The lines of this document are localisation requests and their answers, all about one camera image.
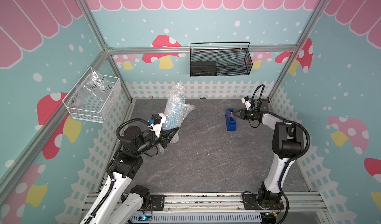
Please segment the blue tape dispenser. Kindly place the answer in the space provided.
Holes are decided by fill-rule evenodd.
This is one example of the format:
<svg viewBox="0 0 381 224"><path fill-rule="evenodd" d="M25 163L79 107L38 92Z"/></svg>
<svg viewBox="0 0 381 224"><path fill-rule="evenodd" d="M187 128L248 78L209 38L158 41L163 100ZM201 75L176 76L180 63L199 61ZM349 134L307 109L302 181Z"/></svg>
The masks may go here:
<svg viewBox="0 0 381 224"><path fill-rule="evenodd" d="M233 115L232 109L227 109L225 113L225 119L226 119L226 129L227 131L236 131L237 130L237 123L236 118Z"/></svg>

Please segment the blue glass bottle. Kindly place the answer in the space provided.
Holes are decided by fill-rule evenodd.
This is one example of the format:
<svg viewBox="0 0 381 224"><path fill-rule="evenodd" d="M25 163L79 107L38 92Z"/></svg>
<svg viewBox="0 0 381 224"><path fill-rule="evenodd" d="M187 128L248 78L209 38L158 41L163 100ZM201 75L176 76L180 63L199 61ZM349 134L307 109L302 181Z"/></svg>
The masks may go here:
<svg viewBox="0 0 381 224"><path fill-rule="evenodd" d="M180 127L183 120L185 110L185 98L178 96L170 96L168 98L164 115L166 122L164 123L164 130Z"/></svg>

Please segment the clear bubble wrap sheet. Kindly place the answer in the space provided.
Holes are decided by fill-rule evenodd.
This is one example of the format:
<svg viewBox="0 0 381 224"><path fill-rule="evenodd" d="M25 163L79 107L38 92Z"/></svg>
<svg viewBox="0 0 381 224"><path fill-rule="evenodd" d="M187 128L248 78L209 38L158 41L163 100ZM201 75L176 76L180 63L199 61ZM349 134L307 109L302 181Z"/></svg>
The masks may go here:
<svg viewBox="0 0 381 224"><path fill-rule="evenodd" d="M169 91L168 100L164 110L166 121L162 126L164 131L180 128L184 119L195 110L195 105L186 103L186 86L177 83Z"/></svg>

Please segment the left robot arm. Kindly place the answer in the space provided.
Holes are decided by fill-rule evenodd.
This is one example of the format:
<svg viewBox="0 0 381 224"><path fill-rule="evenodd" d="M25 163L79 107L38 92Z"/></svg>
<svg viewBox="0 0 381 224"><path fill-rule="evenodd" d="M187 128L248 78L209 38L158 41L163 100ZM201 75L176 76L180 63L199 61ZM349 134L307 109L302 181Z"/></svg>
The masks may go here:
<svg viewBox="0 0 381 224"><path fill-rule="evenodd" d="M142 155L158 145L166 147L178 131L178 127L161 130L157 137L150 129L128 127L119 138L122 149L106 167L104 188L81 223L126 224L135 212L147 209L151 205L150 191L141 185L131 190L118 209L115 207L142 166Z"/></svg>

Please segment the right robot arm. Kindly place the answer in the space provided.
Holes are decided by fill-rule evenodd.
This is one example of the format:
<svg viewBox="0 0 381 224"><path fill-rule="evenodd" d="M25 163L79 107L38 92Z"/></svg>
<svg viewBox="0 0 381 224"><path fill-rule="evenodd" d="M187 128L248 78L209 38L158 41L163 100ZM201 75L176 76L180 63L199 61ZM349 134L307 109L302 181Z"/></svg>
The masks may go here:
<svg viewBox="0 0 381 224"><path fill-rule="evenodd" d="M272 151L274 153L270 172L262 182L257 195L243 197L246 209L282 209L283 182L289 168L309 149L311 138L306 128L295 121L262 109L260 101L252 102L249 97L241 99L245 108L231 112L241 120L258 121L273 130Z"/></svg>

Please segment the black box in basket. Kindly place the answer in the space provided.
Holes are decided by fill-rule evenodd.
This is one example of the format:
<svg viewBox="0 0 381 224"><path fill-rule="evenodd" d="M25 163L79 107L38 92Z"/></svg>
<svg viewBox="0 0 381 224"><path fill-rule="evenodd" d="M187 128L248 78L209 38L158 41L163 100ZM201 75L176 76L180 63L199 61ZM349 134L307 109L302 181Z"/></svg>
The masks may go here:
<svg viewBox="0 0 381 224"><path fill-rule="evenodd" d="M192 61L190 63L190 76L217 76L216 61Z"/></svg>

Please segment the clear plastic bag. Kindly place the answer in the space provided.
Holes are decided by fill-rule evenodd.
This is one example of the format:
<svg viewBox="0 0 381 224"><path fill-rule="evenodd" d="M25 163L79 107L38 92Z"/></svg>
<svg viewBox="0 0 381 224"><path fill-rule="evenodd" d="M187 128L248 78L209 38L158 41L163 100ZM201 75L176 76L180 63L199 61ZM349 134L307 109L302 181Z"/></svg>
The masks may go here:
<svg viewBox="0 0 381 224"><path fill-rule="evenodd" d="M115 96L121 90L120 82L112 83L97 71L87 75L75 88L77 92L71 99L74 107L90 112L106 112L111 109Z"/></svg>

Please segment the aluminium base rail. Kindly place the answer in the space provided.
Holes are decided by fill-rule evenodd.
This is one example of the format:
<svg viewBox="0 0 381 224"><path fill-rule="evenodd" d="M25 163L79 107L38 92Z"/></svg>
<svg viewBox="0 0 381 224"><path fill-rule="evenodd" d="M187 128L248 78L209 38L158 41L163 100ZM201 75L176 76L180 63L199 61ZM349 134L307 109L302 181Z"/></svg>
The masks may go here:
<svg viewBox="0 0 381 224"><path fill-rule="evenodd" d="M164 193L109 196L98 211L101 197L90 197L82 224L332 224L320 194L289 192L288 200L260 205L246 193Z"/></svg>

